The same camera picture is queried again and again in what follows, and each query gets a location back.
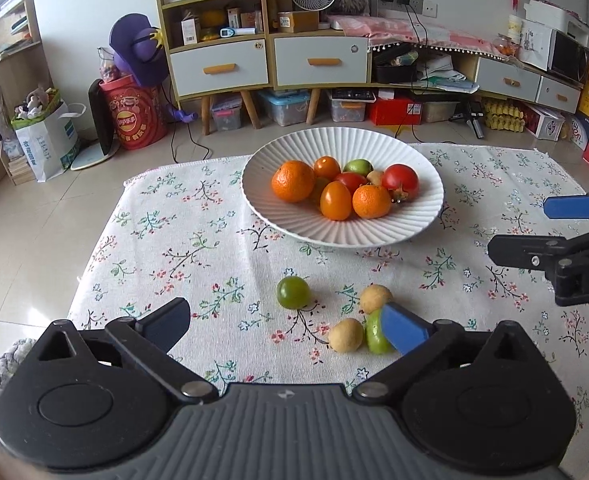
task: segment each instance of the floral tablecloth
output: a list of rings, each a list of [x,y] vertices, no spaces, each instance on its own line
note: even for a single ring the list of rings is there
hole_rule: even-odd
[[[563,235],[589,221],[549,220],[550,195],[583,192],[539,152],[421,144],[417,150],[444,181],[443,212],[421,235],[391,247],[332,250],[286,237],[245,205],[247,157],[167,166],[126,182],[126,189],[84,272],[69,318],[78,328],[142,317],[176,296],[193,321],[170,354],[220,390],[230,382],[332,383],[351,390],[393,362],[362,348],[337,354],[329,329],[363,320],[359,293],[388,286],[399,303],[428,320],[447,317],[470,330],[502,319],[523,325],[551,364],[577,412],[575,437],[562,466],[589,468],[589,304],[555,305],[542,272],[492,264],[497,233]],[[293,312],[274,291],[284,276],[310,284],[314,303]]]

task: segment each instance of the wooden chair leg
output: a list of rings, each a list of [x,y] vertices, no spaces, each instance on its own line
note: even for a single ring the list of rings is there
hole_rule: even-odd
[[[210,96],[201,97],[201,123],[204,137],[210,134]]]
[[[313,88],[313,93],[310,96],[310,105],[308,106],[308,117],[305,121],[308,124],[315,124],[315,116],[317,115],[320,96],[321,88]]]
[[[254,126],[255,130],[260,130],[261,121],[258,120],[257,108],[255,108],[254,101],[252,100],[252,94],[248,90],[242,90],[241,97],[243,98],[243,103],[246,105],[246,110],[248,110],[252,126]]]

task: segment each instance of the ribbed bowl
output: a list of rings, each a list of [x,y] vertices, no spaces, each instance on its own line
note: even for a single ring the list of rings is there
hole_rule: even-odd
[[[343,165],[365,158],[376,170],[392,164],[414,169],[420,193],[412,202],[393,204],[383,218],[364,220],[356,215],[344,222],[328,220],[310,203],[279,200],[270,187],[274,172],[286,160],[310,165],[330,155]],[[241,189],[250,208],[264,222],[300,240],[338,248],[379,247],[402,242],[422,232],[440,213],[444,186],[435,167],[401,140],[360,128],[312,128],[268,142],[246,163]]]

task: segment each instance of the paper bag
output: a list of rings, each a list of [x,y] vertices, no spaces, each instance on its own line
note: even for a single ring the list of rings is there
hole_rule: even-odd
[[[21,143],[28,163],[34,171],[37,182],[62,174],[79,154],[79,136],[72,124],[72,119],[81,117],[86,106],[81,103],[61,105],[43,121],[17,130],[17,139]]]

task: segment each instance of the white drawer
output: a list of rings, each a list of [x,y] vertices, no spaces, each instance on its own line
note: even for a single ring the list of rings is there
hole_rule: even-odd
[[[366,83],[367,51],[367,38],[275,38],[276,83],[278,86]]]
[[[268,84],[266,41],[203,46],[170,54],[180,96]]]
[[[581,92],[576,88],[542,76],[535,102],[574,114],[577,111],[580,94]]]
[[[481,90],[535,102],[541,76],[516,66],[479,57],[475,81]]]

